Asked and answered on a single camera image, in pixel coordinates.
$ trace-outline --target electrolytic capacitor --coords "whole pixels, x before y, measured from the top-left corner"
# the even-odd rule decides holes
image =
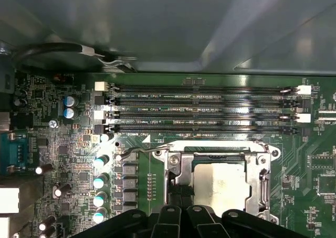
[[[16,90],[14,92],[14,95],[16,95],[18,98],[25,98],[27,96],[27,91],[25,91],[25,90]]]
[[[70,191],[72,188],[72,186],[70,185],[70,183],[65,183],[63,186],[61,186],[60,188],[57,188],[55,190],[55,195],[57,197],[61,197],[62,194],[67,193],[68,191]]]
[[[96,224],[103,222],[104,218],[107,215],[107,210],[105,208],[98,208],[93,215],[93,221]]]
[[[54,168],[54,166],[51,163],[47,163],[47,164],[36,167],[35,172],[36,172],[36,174],[41,175],[41,174],[45,174],[49,171],[52,171],[53,168]]]
[[[41,231],[46,230],[48,227],[50,227],[52,224],[56,222],[56,217],[53,215],[50,215],[48,218],[43,220],[40,225],[38,226],[38,229]]]
[[[78,99],[74,96],[69,95],[64,98],[64,105],[66,107],[76,107],[78,104]]]
[[[96,179],[94,179],[93,186],[97,189],[100,189],[107,183],[108,180],[109,180],[108,174],[105,173],[100,174],[97,176]]]
[[[44,230],[42,234],[40,234],[39,238],[49,238],[53,235],[55,231],[55,226],[50,226],[46,230]]]
[[[106,165],[108,162],[110,161],[110,158],[109,156],[107,155],[102,155],[102,156],[99,156],[98,158],[96,158],[94,161],[93,161],[93,166],[97,169],[101,169],[103,168],[104,165]]]
[[[99,208],[102,205],[104,205],[104,203],[107,200],[107,194],[105,192],[98,192],[97,195],[94,197],[93,199],[93,204]]]
[[[14,101],[14,105],[15,105],[16,107],[20,107],[20,108],[24,108],[24,107],[26,107],[27,104],[28,104],[27,100],[24,100],[24,99],[16,99],[16,100]]]
[[[76,119],[78,117],[78,111],[75,108],[66,108],[63,115],[67,119]]]

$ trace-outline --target black dimm slot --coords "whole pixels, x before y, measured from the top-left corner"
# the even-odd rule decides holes
[[[162,86],[118,86],[117,92],[139,92],[143,94],[144,92],[153,93],[234,93],[234,94],[271,94],[271,95],[282,95],[283,90],[289,88],[254,88],[254,87],[184,87],[184,86],[172,86],[163,88]]]
[[[163,127],[153,127],[152,125],[144,125],[137,127],[135,125],[129,127],[118,127],[115,129],[118,133],[285,133],[297,134],[296,128],[292,127],[274,127],[274,126],[198,126],[185,127],[184,125],[162,125]]]
[[[290,114],[224,114],[215,115],[215,113],[207,113],[209,117],[205,115],[176,115],[174,117],[172,113],[167,116],[152,114],[150,116],[143,116],[141,114],[134,115],[120,115],[117,119],[121,120],[205,120],[205,121],[213,121],[213,120],[227,120],[227,121],[278,121],[281,119],[287,119],[284,117],[288,117],[290,119]]]
[[[153,104],[153,103],[117,103],[117,106],[128,106],[128,107],[157,107],[157,108],[164,108],[164,107],[173,107],[173,108],[184,108],[184,107],[200,107],[200,108],[237,108],[237,107],[244,107],[244,108],[260,108],[260,109],[282,109],[280,104]]]

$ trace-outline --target solid capacitor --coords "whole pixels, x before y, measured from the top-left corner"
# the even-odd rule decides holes
[[[96,158],[94,161],[93,161],[93,166],[97,169],[101,169],[103,168],[104,165],[106,165],[108,162],[110,161],[110,158],[109,156],[107,155],[102,155],[102,156],[99,156],[98,158]]]
[[[107,210],[105,208],[98,208],[93,215],[93,221],[96,224],[103,222],[104,218],[107,215]]]
[[[67,119],[76,119],[78,117],[78,111],[75,108],[66,108],[63,115]]]
[[[64,105],[66,107],[76,107],[78,104],[78,99],[74,96],[69,95],[64,98]]]
[[[68,191],[71,190],[71,188],[72,186],[69,183],[65,183],[63,186],[55,190],[55,195],[57,197],[61,197],[62,194],[67,193]]]
[[[49,226],[51,226],[52,224],[54,224],[56,222],[56,217],[53,215],[50,215],[48,218],[46,218],[45,220],[43,220],[40,225],[38,226],[38,229],[40,229],[41,231],[46,230]]]
[[[50,226],[43,231],[43,233],[39,236],[39,238],[49,238],[53,235],[55,231],[56,231],[55,226]]]
[[[52,171],[53,168],[54,168],[54,166],[51,163],[47,163],[47,164],[36,167],[35,172],[36,172],[36,174],[41,175],[41,174],[45,174],[49,171]]]
[[[107,199],[107,194],[105,192],[98,192],[97,195],[93,199],[93,204],[99,208],[104,205]]]
[[[100,174],[96,179],[94,179],[93,186],[97,189],[100,189],[107,183],[108,180],[109,178],[107,174]]]

